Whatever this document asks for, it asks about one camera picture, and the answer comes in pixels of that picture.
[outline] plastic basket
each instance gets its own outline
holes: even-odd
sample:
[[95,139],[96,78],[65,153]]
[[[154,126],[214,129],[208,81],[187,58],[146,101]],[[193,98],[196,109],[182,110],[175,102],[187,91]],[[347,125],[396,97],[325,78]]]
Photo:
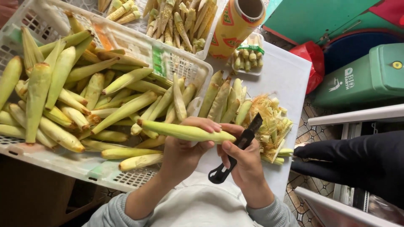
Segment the plastic basket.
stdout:
[[[253,33],[251,33],[251,34],[249,35],[249,37],[255,37],[255,36],[258,36],[258,40],[259,40],[259,42],[260,42],[260,43],[259,43],[259,46],[262,47],[262,46],[263,46],[263,43],[264,43],[264,37],[263,37],[261,34],[255,33],[255,32],[253,32]],[[232,67],[233,70],[236,71],[236,72],[245,73],[245,74],[250,74],[250,75],[255,75],[255,76],[261,75],[261,72],[262,72],[262,67],[254,67],[254,68],[251,68],[251,70],[250,70],[249,72],[246,72],[244,69],[235,70],[235,69],[234,69],[234,61],[232,61],[231,67]]]
[[[40,16],[43,8],[38,9],[39,1],[48,4],[46,18]],[[197,116],[208,82],[213,74],[212,66],[179,49],[163,45],[144,34],[59,0],[25,1],[0,30],[0,74],[13,56],[23,53],[20,27],[24,25],[30,28],[34,38],[43,44],[56,41],[60,35],[50,26],[50,23],[55,23],[55,21],[49,22],[48,17],[55,13],[62,18],[66,25],[68,23],[63,10],[69,10],[76,16],[79,15],[78,19],[88,29],[94,31],[96,35],[94,41],[98,46],[122,48],[128,55],[140,56],[144,61],[154,66],[155,72],[162,74],[162,76],[167,75],[169,79],[172,79],[173,71],[175,71],[179,76],[187,78],[186,84],[190,82],[196,84],[198,92],[196,98],[190,103],[188,111],[190,116]],[[14,103],[18,100],[16,94],[13,94],[9,99],[10,102]],[[136,143],[135,140],[139,140],[139,138],[131,137],[129,142],[132,143],[132,146]],[[141,168],[121,172],[118,170],[120,160],[105,160],[100,157],[99,153],[74,153],[64,148],[52,151],[40,144],[27,146],[24,140],[2,135],[0,135],[0,153],[77,179],[121,191],[131,191],[140,187],[158,171],[158,168]]]
[[[85,9],[87,11],[93,12],[95,14],[98,14],[100,16],[106,17],[106,12],[103,13],[103,12],[98,11],[98,1],[96,1],[96,0],[63,0],[63,1],[70,3],[74,6],[77,6],[79,8]],[[140,13],[143,14],[147,0],[135,0],[134,2],[138,6]],[[192,53],[186,52],[184,50],[181,50],[181,51],[183,51],[187,54],[190,54],[192,56],[195,56],[196,58],[201,59],[201,60],[206,59],[206,57],[208,56],[210,41],[212,40],[213,33],[215,32],[216,24],[222,14],[222,11],[223,11],[223,8],[224,8],[226,2],[227,2],[227,0],[218,0],[217,1],[218,10],[216,12],[215,19],[213,20],[212,26],[210,28],[208,37],[206,38],[206,43],[205,43],[204,49],[196,54],[192,54]],[[148,19],[149,19],[149,16],[146,16],[145,18],[140,18],[138,20],[123,24],[122,26],[126,26],[135,31],[146,34]]]

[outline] green label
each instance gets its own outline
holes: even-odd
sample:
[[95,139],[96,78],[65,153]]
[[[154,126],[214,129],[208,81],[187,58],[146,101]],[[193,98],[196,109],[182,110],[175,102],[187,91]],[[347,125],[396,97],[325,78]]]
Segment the green label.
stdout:
[[163,54],[164,51],[153,46],[152,47],[152,53],[153,53],[153,69],[154,69],[154,73],[167,78],[167,74],[166,74],[166,66],[165,63],[163,61]]
[[247,50],[258,51],[258,52],[262,53],[262,55],[264,55],[264,53],[265,53],[265,51],[264,51],[263,49],[261,49],[261,47],[255,46],[255,45],[243,45],[243,44],[241,44],[241,45],[237,48],[237,50],[240,50],[240,49],[247,49]]

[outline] bin lid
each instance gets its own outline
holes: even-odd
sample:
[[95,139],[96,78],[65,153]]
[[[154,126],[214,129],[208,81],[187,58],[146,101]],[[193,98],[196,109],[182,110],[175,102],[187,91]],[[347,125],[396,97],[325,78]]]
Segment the bin lid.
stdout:
[[373,47],[369,57],[373,88],[383,94],[404,96],[404,43]]

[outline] red plastic bag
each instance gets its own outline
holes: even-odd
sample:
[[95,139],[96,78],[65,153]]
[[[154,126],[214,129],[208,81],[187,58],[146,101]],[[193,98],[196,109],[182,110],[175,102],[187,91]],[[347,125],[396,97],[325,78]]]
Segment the red plastic bag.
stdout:
[[324,54],[320,46],[313,41],[292,48],[289,52],[311,61],[309,82],[307,83],[306,94],[312,92],[324,78]]

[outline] cling film roll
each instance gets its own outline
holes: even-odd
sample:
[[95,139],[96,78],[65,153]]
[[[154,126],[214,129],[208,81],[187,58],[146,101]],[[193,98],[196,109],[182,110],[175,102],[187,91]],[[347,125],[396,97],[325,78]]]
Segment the cling film roll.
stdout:
[[262,0],[229,0],[217,23],[209,53],[226,59],[263,22]]

